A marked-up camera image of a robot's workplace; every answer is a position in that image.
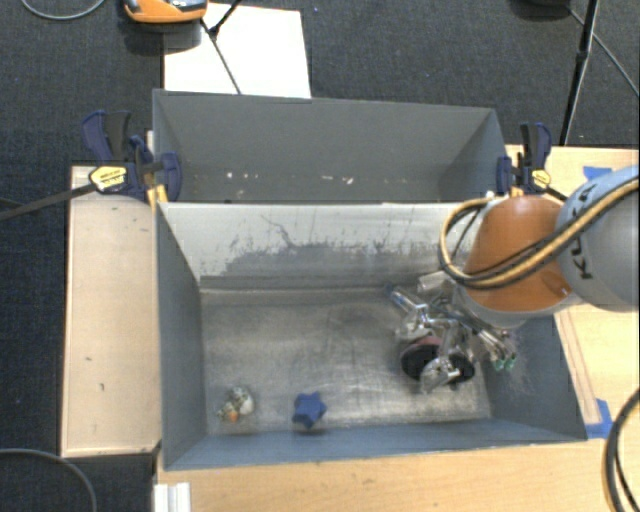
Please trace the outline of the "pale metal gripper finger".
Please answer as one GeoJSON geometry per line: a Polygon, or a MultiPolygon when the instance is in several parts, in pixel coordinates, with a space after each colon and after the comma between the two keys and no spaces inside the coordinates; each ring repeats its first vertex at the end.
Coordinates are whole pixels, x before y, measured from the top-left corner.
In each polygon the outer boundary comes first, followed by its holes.
{"type": "Polygon", "coordinates": [[[462,372],[449,356],[438,356],[426,364],[420,373],[419,389],[424,394],[432,393],[439,387],[454,383],[462,372]]]}
{"type": "Polygon", "coordinates": [[[386,293],[393,305],[404,315],[405,320],[426,322],[428,320],[428,305],[414,293],[401,286],[388,285],[386,293]]]}

